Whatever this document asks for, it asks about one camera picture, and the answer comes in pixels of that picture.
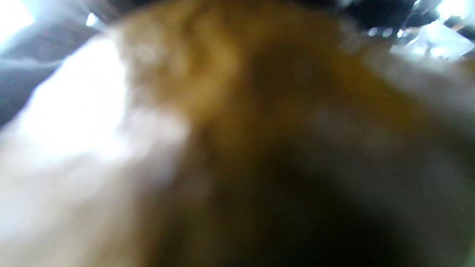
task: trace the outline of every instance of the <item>cat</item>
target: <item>cat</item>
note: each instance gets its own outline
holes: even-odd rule
[[[120,21],[2,132],[0,266],[471,266],[472,64],[390,46],[292,1]]]

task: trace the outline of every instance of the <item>dark hair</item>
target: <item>dark hair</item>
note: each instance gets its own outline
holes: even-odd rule
[[[463,22],[463,20],[460,16],[452,16],[444,22],[444,25],[449,27],[449,28],[452,28],[453,26],[455,26],[457,24],[460,24],[462,22]]]

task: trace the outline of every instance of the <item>bright light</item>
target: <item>bright light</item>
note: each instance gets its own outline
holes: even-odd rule
[[[96,15],[94,15],[93,13],[91,13],[87,17],[86,25],[89,26],[89,27],[93,27],[98,22],[99,22],[99,18]]]
[[[443,20],[448,19],[451,16],[460,16],[465,19],[470,14],[468,8],[469,0],[444,0],[437,7],[437,11],[440,13],[440,18]]]
[[[21,0],[0,0],[0,42],[35,22]]]

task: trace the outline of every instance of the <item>light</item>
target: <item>light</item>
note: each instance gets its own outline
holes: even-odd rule
[[[376,36],[376,34],[378,34],[378,28],[371,28],[371,29],[368,31],[368,36],[369,36],[369,37],[374,37],[374,36]]]
[[[460,16],[465,19],[470,14],[468,8],[468,0],[444,0],[437,7],[437,11],[440,13],[440,18],[446,20],[451,16]]]
[[[87,17],[86,25],[89,27],[94,27],[99,22],[99,18],[93,13],[89,14]]]
[[[0,0],[0,42],[35,22],[21,0]]]
[[[392,34],[392,29],[391,28],[387,28],[383,31],[383,38],[389,38]]]

